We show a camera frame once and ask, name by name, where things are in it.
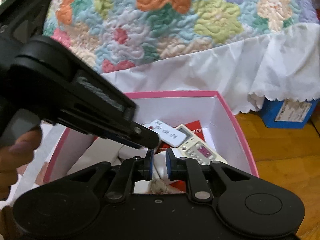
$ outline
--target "open box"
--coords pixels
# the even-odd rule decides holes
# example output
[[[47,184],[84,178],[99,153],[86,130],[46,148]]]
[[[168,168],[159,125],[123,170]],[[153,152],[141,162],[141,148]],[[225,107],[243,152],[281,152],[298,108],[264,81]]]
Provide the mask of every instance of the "open box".
[[[137,123],[159,119],[175,127],[199,120],[206,143],[229,165],[259,176],[244,134],[217,91],[134,92],[126,95],[139,106],[135,115]],[[66,129],[50,160],[44,182],[65,176],[94,139],[92,135]]]

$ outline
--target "white bed skirt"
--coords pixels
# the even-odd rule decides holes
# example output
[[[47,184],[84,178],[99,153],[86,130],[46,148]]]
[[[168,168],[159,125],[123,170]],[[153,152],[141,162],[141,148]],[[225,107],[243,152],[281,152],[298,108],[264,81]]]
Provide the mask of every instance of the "white bed skirt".
[[[261,109],[264,98],[320,97],[320,25],[300,23],[281,33],[102,74],[122,92],[218,90],[232,112]]]

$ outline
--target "quilt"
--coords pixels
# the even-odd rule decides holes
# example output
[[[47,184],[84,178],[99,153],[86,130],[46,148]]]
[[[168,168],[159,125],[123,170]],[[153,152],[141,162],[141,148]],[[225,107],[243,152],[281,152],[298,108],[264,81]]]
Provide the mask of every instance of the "quilt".
[[[98,73],[318,23],[311,0],[52,0],[44,35]]]

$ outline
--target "round metallic object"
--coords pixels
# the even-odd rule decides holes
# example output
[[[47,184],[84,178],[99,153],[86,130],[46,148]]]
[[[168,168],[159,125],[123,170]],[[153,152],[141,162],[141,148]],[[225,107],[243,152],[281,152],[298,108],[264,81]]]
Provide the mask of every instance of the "round metallic object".
[[[135,127],[133,130],[135,133],[138,133],[138,134],[141,133],[141,129],[139,127]]]
[[[208,199],[210,197],[210,193],[206,191],[198,191],[195,193],[195,197],[197,199]]]
[[[111,191],[107,194],[107,198],[113,200],[120,199],[122,198],[122,194],[119,192]]]

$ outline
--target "wooden floor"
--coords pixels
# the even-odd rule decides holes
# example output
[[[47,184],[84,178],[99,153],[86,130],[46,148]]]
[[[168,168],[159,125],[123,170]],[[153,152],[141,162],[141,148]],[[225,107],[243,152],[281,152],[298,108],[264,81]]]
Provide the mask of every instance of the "wooden floor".
[[[320,136],[311,123],[301,129],[271,129],[256,113],[236,116],[262,179],[291,190],[306,215],[297,235],[320,240]]]

